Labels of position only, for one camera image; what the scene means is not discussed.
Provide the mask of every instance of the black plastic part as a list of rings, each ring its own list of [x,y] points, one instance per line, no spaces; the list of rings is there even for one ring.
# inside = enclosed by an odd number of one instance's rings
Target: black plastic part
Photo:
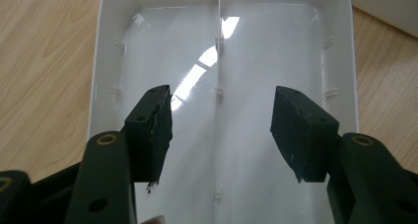
[[[331,176],[328,184],[337,224],[418,223],[414,174],[405,172],[377,139],[358,133],[344,134],[338,157],[346,179],[336,181]],[[344,200],[344,195],[350,193],[354,200]],[[338,213],[343,213],[343,218],[339,219]]]
[[[33,184],[36,206],[30,223],[64,222],[79,167],[75,164]]]
[[[125,120],[133,182],[157,183],[173,138],[168,85],[149,90]]]
[[[92,137],[78,172],[65,223],[136,223],[125,135]]]
[[[26,223],[34,199],[29,177],[20,171],[0,173],[0,224]]]
[[[303,93],[276,87],[270,131],[300,182],[324,182],[327,149],[338,139],[338,121]]]
[[[418,175],[408,170],[405,170],[405,172],[412,179],[412,182],[418,187]]]

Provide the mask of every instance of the white plastic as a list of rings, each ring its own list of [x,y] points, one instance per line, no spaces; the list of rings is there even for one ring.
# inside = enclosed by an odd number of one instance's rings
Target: white plastic
[[[353,5],[418,37],[418,0],[353,0]]]
[[[324,184],[298,184],[269,132],[275,86],[357,131],[350,0],[102,0],[89,134],[118,130],[170,84],[174,139],[139,220],[333,223]]]

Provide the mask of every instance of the wood grain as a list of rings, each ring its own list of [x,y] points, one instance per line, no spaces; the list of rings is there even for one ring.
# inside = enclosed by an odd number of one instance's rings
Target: wood grain
[[[81,160],[100,0],[0,0],[0,171]],[[418,39],[354,10],[361,131],[418,172]]]

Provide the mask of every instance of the mounting hole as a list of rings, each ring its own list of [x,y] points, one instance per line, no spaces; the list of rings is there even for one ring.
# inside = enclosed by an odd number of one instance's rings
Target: mounting hole
[[[395,203],[396,203],[396,206],[397,207],[399,207],[400,209],[402,209],[404,211],[407,211],[409,213],[415,213],[415,212],[417,212],[416,207],[412,203],[410,203],[409,201],[407,201],[407,200],[397,199],[395,201]]]
[[[98,198],[92,201],[89,205],[89,211],[91,212],[100,212],[107,207],[107,199]]]
[[[351,139],[355,143],[363,145],[363,146],[372,146],[374,144],[372,139],[370,139],[368,137],[365,137],[365,136],[361,136],[361,135],[355,135],[355,136],[351,137]]]
[[[138,116],[136,120],[138,120],[139,122],[145,121],[145,116]]]
[[[0,192],[6,190],[13,182],[10,177],[0,177]]]
[[[96,141],[99,145],[108,145],[116,141],[116,136],[113,134],[105,134],[100,136]]]

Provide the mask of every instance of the brass screw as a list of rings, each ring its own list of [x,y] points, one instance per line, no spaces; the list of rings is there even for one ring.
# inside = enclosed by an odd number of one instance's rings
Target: brass screw
[[[105,134],[98,138],[96,141],[99,145],[109,145],[116,141],[116,136],[113,134]]]
[[[0,177],[0,192],[6,190],[13,182],[10,177]]]
[[[365,137],[365,136],[361,136],[361,135],[355,135],[351,137],[351,139],[355,143],[363,145],[363,146],[372,146],[373,144],[375,144],[372,139]]]

